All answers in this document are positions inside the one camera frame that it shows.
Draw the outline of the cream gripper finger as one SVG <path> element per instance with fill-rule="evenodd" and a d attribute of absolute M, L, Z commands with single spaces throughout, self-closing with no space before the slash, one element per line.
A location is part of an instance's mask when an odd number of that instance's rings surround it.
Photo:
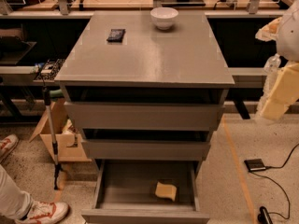
<path fill-rule="evenodd" d="M 278 26 L 280 24 L 280 21 L 281 21 L 281 17 L 278 17 L 278 18 L 270 21 L 263 28 L 258 30 L 255 37 L 258 40 L 265 41 L 265 42 L 268 42 L 271 40 L 276 41 L 277 36 L 278 36 Z"/>
<path fill-rule="evenodd" d="M 299 63 L 287 63 L 278 70 L 278 77 L 263 105 L 264 119 L 278 120 L 299 99 Z"/>

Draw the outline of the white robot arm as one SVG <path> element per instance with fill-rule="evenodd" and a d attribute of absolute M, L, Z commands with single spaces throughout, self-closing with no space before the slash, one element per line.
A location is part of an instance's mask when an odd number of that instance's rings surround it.
<path fill-rule="evenodd" d="M 276 42 L 277 53 L 263 67 L 267 77 L 255 115 L 257 122 L 270 124 L 299 99 L 299 0 L 281 17 L 260 29 L 255 37 Z"/>

